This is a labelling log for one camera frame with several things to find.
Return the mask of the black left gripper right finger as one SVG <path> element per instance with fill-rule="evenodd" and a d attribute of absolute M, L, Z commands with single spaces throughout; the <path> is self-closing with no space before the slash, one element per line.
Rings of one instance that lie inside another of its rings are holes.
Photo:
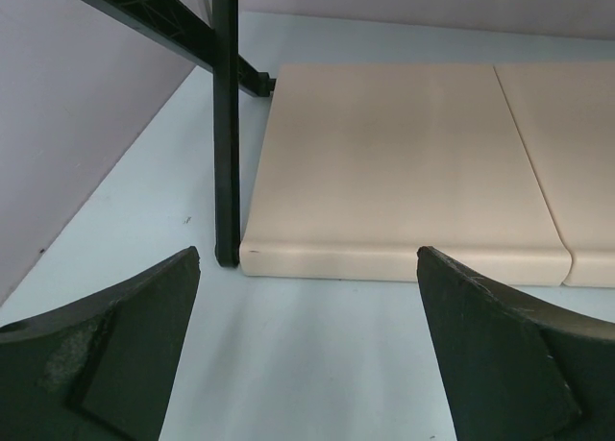
<path fill-rule="evenodd" d="M 613 323 L 493 281 L 433 247 L 417 257 L 457 439 L 613 439 Z"/>

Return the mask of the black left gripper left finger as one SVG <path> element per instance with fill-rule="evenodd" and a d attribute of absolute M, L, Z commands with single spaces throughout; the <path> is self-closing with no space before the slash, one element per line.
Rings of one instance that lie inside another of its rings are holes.
<path fill-rule="evenodd" d="M 199 280 L 188 247 L 2 327 L 2 439 L 159 439 Z"/>

